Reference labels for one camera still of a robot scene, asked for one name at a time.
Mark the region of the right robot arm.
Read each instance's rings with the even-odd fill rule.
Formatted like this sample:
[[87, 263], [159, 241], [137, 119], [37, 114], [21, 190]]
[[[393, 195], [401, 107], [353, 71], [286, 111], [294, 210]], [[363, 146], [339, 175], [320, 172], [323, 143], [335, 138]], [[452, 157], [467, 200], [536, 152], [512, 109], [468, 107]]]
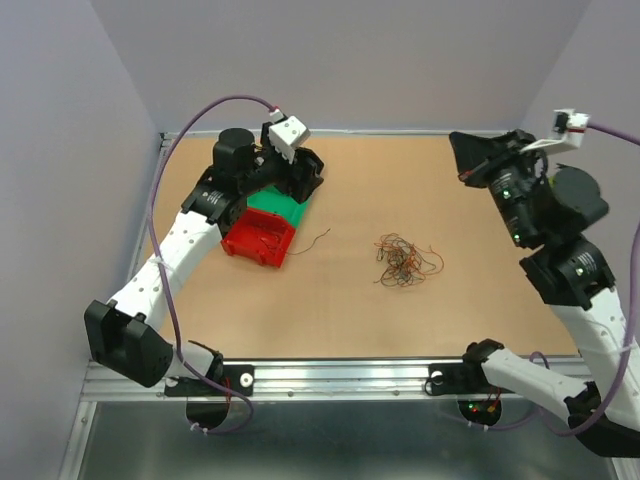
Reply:
[[519, 264], [591, 374], [590, 381], [579, 381], [486, 339], [469, 345], [457, 380], [473, 392], [498, 387], [522, 396], [561, 420], [564, 435], [596, 455], [638, 457], [635, 326], [624, 317], [604, 254], [583, 234], [609, 212], [597, 181], [572, 166], [549, 173], [547, 153], [522, 130], [496, 137], [454, 131], [449, 141], [459, 180], [487, 190], [514, 245], [531, 250]]

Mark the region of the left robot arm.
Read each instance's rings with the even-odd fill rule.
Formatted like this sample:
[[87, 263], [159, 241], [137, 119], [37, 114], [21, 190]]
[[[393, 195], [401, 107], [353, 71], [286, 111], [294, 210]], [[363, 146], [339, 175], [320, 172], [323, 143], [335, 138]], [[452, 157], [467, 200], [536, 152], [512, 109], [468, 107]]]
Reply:
[[199, 393], [222, 386], [223, 357], [204, 345], [173, 343], [159, 333], [177, 317], [173, 297], [247, 209], [248, 198], [276, 186], [298, 203], [322, 184], [322, 160], [304, 143], [310, 131], [295, 117], [267, 122], [259, 137], [244, 128], [222, 131], [212, 162], [182, 202], [164, 238], [148, 231], [153, 253], [109, 300], [84, 313], [92, 359], [144, 387], [187, 378]]

